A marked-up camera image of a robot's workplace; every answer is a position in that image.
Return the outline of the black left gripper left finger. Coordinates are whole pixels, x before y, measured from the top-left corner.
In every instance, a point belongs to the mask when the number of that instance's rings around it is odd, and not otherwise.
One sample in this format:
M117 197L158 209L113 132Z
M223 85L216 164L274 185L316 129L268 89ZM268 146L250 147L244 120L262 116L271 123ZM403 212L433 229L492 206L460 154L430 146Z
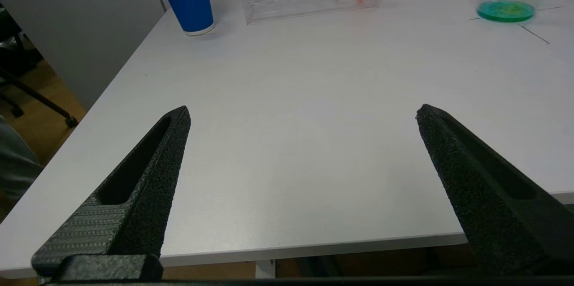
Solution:
M191 118L167 112L31 258L43 277L74 255L161 255Z

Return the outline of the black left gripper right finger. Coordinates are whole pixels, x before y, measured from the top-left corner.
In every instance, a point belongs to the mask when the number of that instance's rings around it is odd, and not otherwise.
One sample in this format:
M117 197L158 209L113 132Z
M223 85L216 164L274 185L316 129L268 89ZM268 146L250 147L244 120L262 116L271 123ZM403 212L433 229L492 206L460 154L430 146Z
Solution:
M424 104L419 132L484 272L573 275L573 212L449 113Z

